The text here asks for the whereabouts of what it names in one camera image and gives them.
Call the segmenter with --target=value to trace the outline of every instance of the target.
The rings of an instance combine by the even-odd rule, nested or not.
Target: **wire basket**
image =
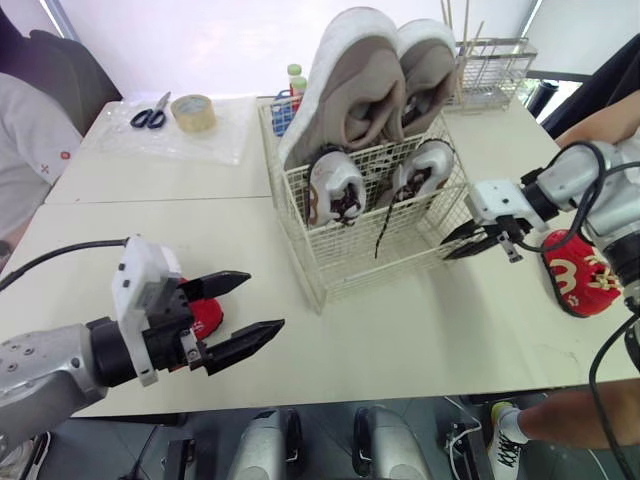
[[[273,203],[295,254],[302,285],[316,309],[322,310],[327,301],[354,288],[386,280],[409,269],[442,265],[443,258],[459,243],[440,246],[440,242],[470,218],[463,202],[467,177],[457,154],[453,172],[442,189],[394,205],[377,258],[374,253],[388,211],[387,207],[375,208],[385,183],[396,166],[426,139],[440,138],[451,143],[443,119],[438,116],[428,132],[402,143],[351,153],[365,181],[365,213],[351,227],[334,222],[308,229],[305,219],[308,167],[285,172],[277,155],[280,138],[274,134],[281,131],[281,120],[291,120],[293,109],[288,107],[295,101],[289,98],[260,106],[260,119]]]
[[[506,108],[538,52],[527,38],[479,39],[471,47],[447,109]]]

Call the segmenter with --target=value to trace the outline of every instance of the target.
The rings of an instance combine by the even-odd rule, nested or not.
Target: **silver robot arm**
[[[105,317],[0,344],[0,460],[102,400],[109,387],[136,377],[146,386],[157,381],[157,370],[187,366],[213,375],[253,355],[284,320],[254,323],[207,347],[196,340],[189,306],[249,278],[224,271],[180,283],[169,249],[131,237],[112,283],[117,321]]]
[[[473,220],[454,230],[443,243],[468,240],[484,229],[486,237],[454,250],[448,258],[475,255],[500,244],[510,261],[519,261],[517,244],[526,233],[549,227],[560,211],[584,215],[583,226],[611,264],[629,302],[640,306],[640,173],[614,146],[579,142],[563,149],[545,169],[522,178],[487,180],[471,185],[465,199]],[[601,179],[601,191],[594,196]],[[593,197],[588,209],[578,208]]]

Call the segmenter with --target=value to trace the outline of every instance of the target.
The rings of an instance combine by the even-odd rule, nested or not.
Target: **tape roll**
[[[171,113],[184,132],[202,132],[216,124],[213,104],[204,95],[187,95],[174,100]]]

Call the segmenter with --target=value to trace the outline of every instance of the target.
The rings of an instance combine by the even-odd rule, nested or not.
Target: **white shirt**
[[[81,140],[55,100],[0,73],[0,240],[31,218]]]

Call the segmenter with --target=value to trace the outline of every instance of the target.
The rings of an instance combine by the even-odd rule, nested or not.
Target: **white sneaker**
[[[366,207],[364,179],[356,164],[339,150],[323,154],[309,173],[307,225],[322,227],[332,221],[353,225]]]
[[[431,139],[420,145],[393,172],[392,186],[384,192],[376,208],[442,188],[453,171],[453,148],[444,140]]]
[[[364,148],[404,101],[394,23],[373,8],[345,10],[327,26],[307,90],[278,156],[285,170],[307,165],[325,146]]]
[[[488,455],[495,480],[516,480],[518,478],[520,452],[528,440],[524,436],[514,439],[513,432],[506,431],[503,424],[517,422],[519,413],[520,409],[508,402],[496,403],[491,409],[493,438],[489,445]]]
[[[405,77],[402,108],[394,111],[384,134],[394,140],[426,132],[455,89],[456,41],[436,20],[413,20],[398,29],[398,58]]]
[[[0,463],[0,480],[18,480],[29,463],[33,441],[27,440],[19,445]]]

